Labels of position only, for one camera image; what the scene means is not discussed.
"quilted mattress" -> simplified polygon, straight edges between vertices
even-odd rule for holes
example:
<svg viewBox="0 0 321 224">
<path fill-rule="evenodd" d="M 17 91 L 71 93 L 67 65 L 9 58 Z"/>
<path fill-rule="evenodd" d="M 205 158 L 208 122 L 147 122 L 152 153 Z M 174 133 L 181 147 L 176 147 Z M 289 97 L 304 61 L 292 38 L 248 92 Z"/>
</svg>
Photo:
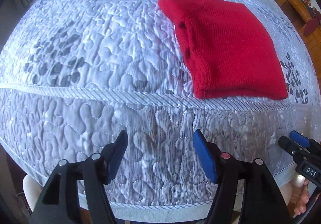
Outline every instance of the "quilted mattress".
<svg viewBox="0 0 321 224">
<path fill-rule="evenodd" d="M 84 160 L 125 129 L 128 148 L 106 186 L 113 207 L 210 203 L 216 186 L 194 152 L 196 129 L 237 159 L 260 157 L 272 174 L 284 171 L 292 158 L 278 137 L 320 132 L 316 74 L 273 0 L 229 1 L 245 4 L 269 32 L 287 99 L 196 99 L 157 0 L 37 0 L 0 55 L 0 143 L 43 185 L 59 160 Z"/>
</svg>

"black clamp jaw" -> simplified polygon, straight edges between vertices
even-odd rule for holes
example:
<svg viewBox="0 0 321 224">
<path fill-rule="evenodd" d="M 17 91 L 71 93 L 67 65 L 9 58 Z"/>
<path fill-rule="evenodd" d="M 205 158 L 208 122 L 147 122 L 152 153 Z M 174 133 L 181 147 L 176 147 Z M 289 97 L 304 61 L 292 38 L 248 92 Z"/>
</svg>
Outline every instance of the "black clamp jaw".
<svg viewBox="0 0 321 224">
<path fill-rule="evenodd" d="M 282 194 L 264 161 L 239 161 L 194 132 L 194 147 L 205 175 L 219 184 L 205 224 L 229 224 L 238 180 L 245 180 L 239 224 L 290 224 L 292 220 Z"/>
<path fill-rule="evenodd" d="M 317 186 L 306 205 L 306 212 L 295 217 L 296 223 L 300 223 L 310 212 L 321 192 L 321 145 L 296 131 L 292 131 L 289 138 L 280 137 L 278 144 L 293 157 L 297 164 L 296 172 Z"/>
<path fill-rule="evenodd" d="M 123 130 L 114 143 L 85 161 L 59 161 L 36 203 L 29 224 L 81 224 L 77 181 L 83 180 L 92 224 L 116 223 L 104 184 L 116 177 L 128 144 Z"/>
</svg>

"clamp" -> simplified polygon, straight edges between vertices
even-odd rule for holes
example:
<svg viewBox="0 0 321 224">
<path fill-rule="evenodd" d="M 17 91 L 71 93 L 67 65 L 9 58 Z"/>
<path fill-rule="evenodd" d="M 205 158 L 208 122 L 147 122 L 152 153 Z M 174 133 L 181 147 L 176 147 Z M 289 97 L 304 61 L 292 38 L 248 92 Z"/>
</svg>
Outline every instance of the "clamp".
<svg viewBox="0 0 321 224">
<path fill-rule="evenodd" d="M 292 223 L 282 194 L 263 160 L 244 162 L 222 153 L 216 144 L 206 141 L 200 130 L 194 132 L 193 143 L 206 177 L 218 184 L 204 224 L 231 222 L 238 180 L 245 180 L 239 224 Z"/>
<path fill-rule="evenodd" d="M 116 224 L 104 185 L 116 177 L 127 144 L 128 136 L 123 130 L 114 143 L 85 161 L 59 161 L 38 198 L 29 224 L 80 224 L 78 180 L 84 181 L 92 224 Z"/>
<path fill-rule="evenodd" d="M 293 161 L 297 164 L 296 172 L 317 186 L 306 205 L 306 212 L 295 217 L 296 223 L 301 223 L 321 192 L 321 145 L 296 131 L 292 131 L 289 138 L 281 136 L 278 144 L 293 157 Z"/>
</svg>

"folded red sweater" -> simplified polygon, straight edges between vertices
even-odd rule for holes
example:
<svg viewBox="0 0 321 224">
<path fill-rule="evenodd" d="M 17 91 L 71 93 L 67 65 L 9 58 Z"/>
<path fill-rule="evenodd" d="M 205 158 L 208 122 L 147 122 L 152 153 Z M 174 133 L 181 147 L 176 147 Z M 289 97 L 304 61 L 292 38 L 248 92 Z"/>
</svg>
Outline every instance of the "folded red sweater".
<svg viewBox="0 0 321 224">
<path fill-rule="evenodd" d="M 159 0 L 175 24 L 197 98 L 288 97 L 273 41 L 240 3 L 224 0 Z"/>
</svg>

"hand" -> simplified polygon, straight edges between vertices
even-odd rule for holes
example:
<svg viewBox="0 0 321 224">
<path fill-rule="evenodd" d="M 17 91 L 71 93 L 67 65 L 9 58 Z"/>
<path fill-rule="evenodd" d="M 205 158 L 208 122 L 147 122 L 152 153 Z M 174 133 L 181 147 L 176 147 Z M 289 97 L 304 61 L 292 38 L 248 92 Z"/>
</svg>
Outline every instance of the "hand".
<svg viewBox="0 0 321 224">
<path fill-rule="evenodd" d="M 305 179 L 301 189 L 301 194 L 299 195 L 299 199 L 294 209 L 294 213 L 297 216 L 300 215 L 301 213 L 304 213 L 307 210 L 306 204 L 310 199 L 310 194 L 308 192 L 308 184 L 309 184 L 309 180 Z"/>
</svg>

